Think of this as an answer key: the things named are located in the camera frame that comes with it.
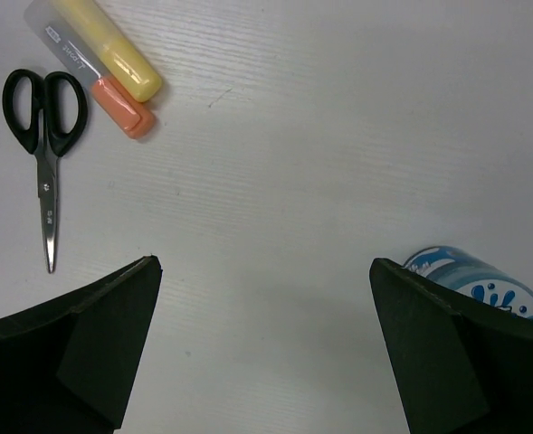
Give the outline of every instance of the black scissors handle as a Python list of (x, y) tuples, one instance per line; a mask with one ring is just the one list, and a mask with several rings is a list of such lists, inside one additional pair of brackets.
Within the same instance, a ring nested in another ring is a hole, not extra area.
[[(31, 124), (24, 128), (19, 122), (14, 109), (14, 94), (19, 82), (28, 79), (31, 82)], [(77, 120), (71, 131), (63, 131), (61, 120), (60, 81), (67, 81), (77, 98)], [(11, 72), (3, 88), (3, 113), (6, 123), (19, 143), (33, 154), (39, 145), (39, 113), (43, 111), (46, 126), (46, 140), (56, 156), (67, 154), (77, 142), (87, 126), (88, 107), (85, 92), (80, 83), (67, 72), (52, 72), (43, 80), (38, 74), (29, 70)]]

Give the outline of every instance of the highlighter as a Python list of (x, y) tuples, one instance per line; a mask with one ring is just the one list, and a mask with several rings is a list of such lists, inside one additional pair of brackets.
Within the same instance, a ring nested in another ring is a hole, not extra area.
[(161, 88), (159, 74), (93, 0), (50, 1), (135, 100)]
[(143, 137), (156, 118), (135, 101), (50, 5), (35, 0), (24, 20), (130, 138)]

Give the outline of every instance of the yellow highlighter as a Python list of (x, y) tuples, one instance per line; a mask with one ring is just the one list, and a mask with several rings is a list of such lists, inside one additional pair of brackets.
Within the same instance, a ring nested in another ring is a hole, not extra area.
[(161, 77), (93, 0), (52, 0), (59, 14), (137, 101), (161, 88)]

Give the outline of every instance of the scuff mark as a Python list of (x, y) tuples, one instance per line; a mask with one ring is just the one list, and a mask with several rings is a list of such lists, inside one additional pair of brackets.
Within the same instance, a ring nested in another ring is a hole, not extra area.
[(223, 97), (225, 97), (228, 93), (230, 93), (231, 91), (233, 90), (233, 88), (230, 88), (228, 89), (226, 92), (224, 92), (222, 95), (220, 95), (218, 98), (216, 98), (215, 100), (213, 100), (210, 104), (208, 104), (208, 108), (211, 109), (213, 104), (215, 104), (216, 102), (218, 102), (220, 99), (222, 99)]

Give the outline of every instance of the white table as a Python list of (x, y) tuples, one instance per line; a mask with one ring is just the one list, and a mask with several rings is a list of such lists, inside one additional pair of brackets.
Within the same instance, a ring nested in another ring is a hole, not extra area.
[(123, 433), (408, 432), (374, 257), (465, 248), (533, 288), (533, 2), (109, 0), (171, 86), (159, 130), (94, 107), (61, 161), (56, 273), (0, 0), (0, 317), (150, 253), (165, 270)]

